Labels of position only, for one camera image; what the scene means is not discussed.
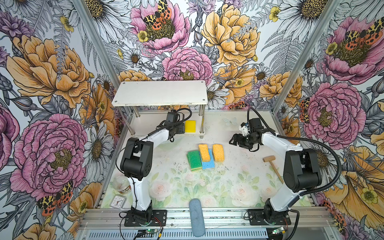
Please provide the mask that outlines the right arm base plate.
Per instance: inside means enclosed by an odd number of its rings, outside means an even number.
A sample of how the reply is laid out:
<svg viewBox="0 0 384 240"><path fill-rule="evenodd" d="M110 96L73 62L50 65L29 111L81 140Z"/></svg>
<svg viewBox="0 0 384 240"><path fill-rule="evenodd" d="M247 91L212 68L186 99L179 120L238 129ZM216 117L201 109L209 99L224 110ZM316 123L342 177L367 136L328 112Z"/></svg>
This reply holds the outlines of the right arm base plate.
<svg viewBox="0 0 384 240"><path fill-rule="evenodd" d="M248 209L246 215L251 226L289 226L292 224L288 211L276 212L264 209Z"/></svg>

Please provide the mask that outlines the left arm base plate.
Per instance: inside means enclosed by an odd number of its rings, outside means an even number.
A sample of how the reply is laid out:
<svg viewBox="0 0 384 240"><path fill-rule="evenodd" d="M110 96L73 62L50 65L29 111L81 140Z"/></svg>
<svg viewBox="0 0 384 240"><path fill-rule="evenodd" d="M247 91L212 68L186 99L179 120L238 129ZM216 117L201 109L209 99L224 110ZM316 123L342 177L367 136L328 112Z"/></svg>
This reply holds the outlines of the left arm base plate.
<svg viewBox="0 0 384 240"><path fill-rule="evenodd" d="M129 210L124 217L125 227L165 227L167 210Z"/></svg>

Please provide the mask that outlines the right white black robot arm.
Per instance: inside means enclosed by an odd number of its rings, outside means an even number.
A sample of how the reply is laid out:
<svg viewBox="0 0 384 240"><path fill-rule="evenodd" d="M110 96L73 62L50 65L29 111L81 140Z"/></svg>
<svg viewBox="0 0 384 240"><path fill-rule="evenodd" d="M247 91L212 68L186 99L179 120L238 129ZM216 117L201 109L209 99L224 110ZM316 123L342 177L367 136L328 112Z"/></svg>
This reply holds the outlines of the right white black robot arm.
<svg viewBox="0 0 384 240"><path fill-rule="evenodd" d="M317 153L314 149L305 149L294 145L264 128L259 118L254 118L239 127L241 133L235 134L229 144L258 151L266 146L285 159L283 185L277 193L266 200L264 208L247 210L251 225L289 225L289 210L302 197L306 190L312 190L322 184Z"/></svg>

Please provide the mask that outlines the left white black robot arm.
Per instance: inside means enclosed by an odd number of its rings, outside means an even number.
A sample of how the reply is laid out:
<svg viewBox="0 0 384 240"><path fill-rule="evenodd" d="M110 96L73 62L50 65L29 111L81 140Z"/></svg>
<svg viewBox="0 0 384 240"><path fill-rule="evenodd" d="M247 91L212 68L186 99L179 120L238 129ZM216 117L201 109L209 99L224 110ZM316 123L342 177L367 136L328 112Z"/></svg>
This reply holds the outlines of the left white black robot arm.
<svg viewBox="0 0 384 240"><path fill-rule="evenodd" d="M142 138L131 137L124 148L120 171L129 179L133 191L133 203L128 211L132 222L149 224L153 218L153 205L145 185L153 165L154 149L160 144L174 141L176 134L185 132L185 121L192 116L191 110L182 108L167 113L156 129Z"/></svg>

